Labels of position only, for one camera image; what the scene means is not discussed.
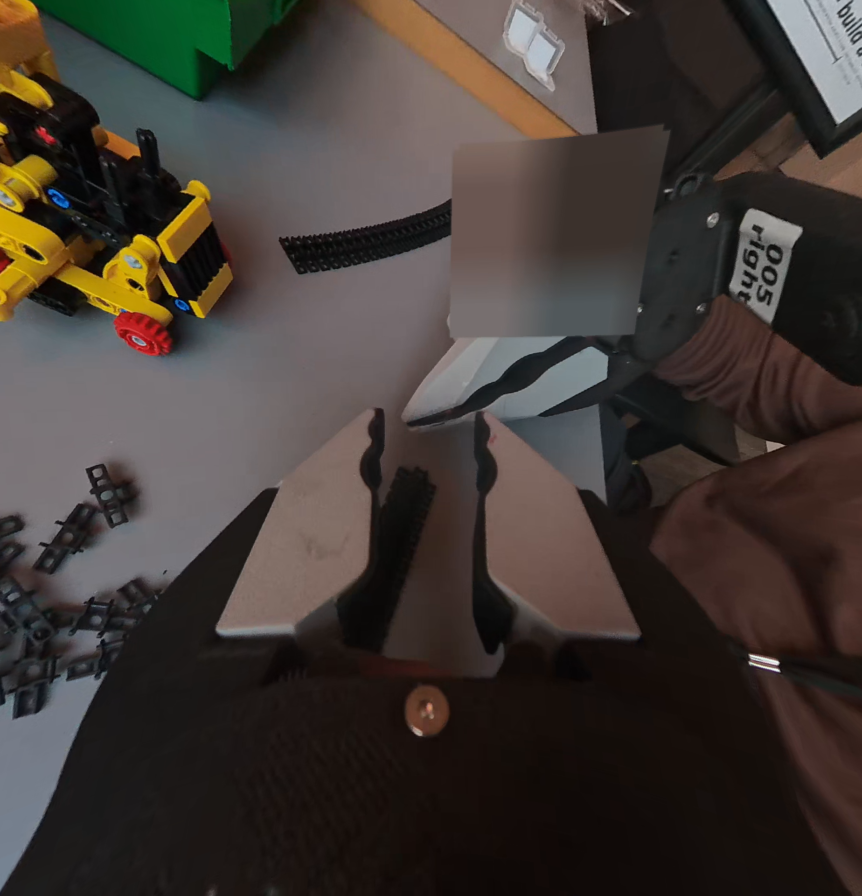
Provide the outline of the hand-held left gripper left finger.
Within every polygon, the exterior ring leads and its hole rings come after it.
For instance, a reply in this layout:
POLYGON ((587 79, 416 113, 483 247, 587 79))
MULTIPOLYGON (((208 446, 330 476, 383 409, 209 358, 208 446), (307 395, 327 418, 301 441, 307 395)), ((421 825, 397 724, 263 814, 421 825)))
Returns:
POLYGON ((385 415, 363 411, 280 480, 216 623, 225 639, 290 635, 373 571, 385 415))

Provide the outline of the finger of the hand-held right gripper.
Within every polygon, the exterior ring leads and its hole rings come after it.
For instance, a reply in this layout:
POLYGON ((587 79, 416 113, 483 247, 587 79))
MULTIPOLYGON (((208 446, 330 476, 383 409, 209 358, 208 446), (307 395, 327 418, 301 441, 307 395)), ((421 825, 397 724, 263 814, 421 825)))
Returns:
POLYGON ((590 342, 558 342, 515 362, 497 381, 482 386, 459 407, 419 422, 429 427, 448 426, 480 411, 500 420, 537 417, 602 383, 607 368, 606 353, 590 342))
POLYGON ((407 427, 459 407, 478 389, 497 381, 522 358, 556 345, 560 337, 459 338, 417 387, 402 420, 407 427))

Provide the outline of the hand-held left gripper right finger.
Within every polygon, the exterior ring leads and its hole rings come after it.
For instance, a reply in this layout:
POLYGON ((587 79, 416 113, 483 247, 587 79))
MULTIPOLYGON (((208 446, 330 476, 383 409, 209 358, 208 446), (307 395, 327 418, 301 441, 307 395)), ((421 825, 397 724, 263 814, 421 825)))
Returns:
POLYGON ((488 412, 476 415, 473 438, 472 616, 485 652, 637 643, 640 627, 583 501, 597 496, 488 412))

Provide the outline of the person's right forearm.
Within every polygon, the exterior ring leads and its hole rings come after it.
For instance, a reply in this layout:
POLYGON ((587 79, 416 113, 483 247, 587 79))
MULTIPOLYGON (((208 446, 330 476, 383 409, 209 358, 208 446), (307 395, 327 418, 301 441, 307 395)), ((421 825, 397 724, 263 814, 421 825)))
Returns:
POLYGON ((862 387, 841 382, 730 297, 654 373, 743 430, 785 445, 823 434, 862 442, 862 387))

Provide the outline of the yellow lego bulldozer model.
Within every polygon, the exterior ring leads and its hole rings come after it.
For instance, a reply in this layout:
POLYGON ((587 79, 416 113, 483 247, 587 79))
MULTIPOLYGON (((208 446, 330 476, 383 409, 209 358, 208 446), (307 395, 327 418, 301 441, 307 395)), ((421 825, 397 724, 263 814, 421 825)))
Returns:
POLYGON ((154 133, 106 131, 63 84, 32 2, 0 1, 0 322, 25 301, 93 307, 130 349, 168 355, 233 283, 211 193, 162 165, 154 133))

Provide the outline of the dark cabinet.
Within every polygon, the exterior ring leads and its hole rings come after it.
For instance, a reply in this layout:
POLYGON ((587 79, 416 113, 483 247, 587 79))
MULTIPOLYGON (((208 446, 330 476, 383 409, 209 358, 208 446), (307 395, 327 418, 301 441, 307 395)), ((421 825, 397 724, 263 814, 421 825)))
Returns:
POLYGON ((619 5, 588 31, 599 130, 667 129, 664 185, 776 165, 794 119, 728 3, 619 5))

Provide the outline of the black framed sign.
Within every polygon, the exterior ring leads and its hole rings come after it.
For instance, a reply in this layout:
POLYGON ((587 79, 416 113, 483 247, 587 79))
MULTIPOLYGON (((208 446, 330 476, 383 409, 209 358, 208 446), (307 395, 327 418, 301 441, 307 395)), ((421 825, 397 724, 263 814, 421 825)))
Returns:
POLYGON ((862 134, 862 1, 728 1, 820 158, 862 134))

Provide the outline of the clear plastic card case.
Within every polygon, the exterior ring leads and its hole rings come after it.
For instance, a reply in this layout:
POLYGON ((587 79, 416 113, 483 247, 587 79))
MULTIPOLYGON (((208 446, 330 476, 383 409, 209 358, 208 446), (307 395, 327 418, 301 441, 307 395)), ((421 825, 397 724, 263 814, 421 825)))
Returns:
POLYGON ((563 55, 564 42, 546 25, 539 10, 527 2, 513 1, 504 19, 503 40, 531 78, 548 91, 555 91, 553 73, 563 55))

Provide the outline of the pile of black track links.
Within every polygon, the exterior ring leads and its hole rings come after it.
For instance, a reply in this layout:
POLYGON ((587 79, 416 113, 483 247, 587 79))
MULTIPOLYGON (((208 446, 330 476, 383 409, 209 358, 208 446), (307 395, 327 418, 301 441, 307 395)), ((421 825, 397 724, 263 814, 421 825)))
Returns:
POLYGON ((164 592, 142 576, 76 603, 37 588, 97 537, 131 521, 134 479, 106 462, 90 465, 85 476, 87 498, 55 522, 29 568, 18 565, 27 550, 23 515, 0 516, 0 711, 14 721, 41 713, 56 685, 100 682, 164 592))

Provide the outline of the green box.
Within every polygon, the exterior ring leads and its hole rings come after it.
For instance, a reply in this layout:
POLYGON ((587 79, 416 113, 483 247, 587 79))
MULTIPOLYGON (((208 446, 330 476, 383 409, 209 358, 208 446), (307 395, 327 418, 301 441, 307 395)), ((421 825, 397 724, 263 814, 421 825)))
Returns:
POLYGON ((235 71, 296 1, 36 1, 35 6, 194 99, 235 71))

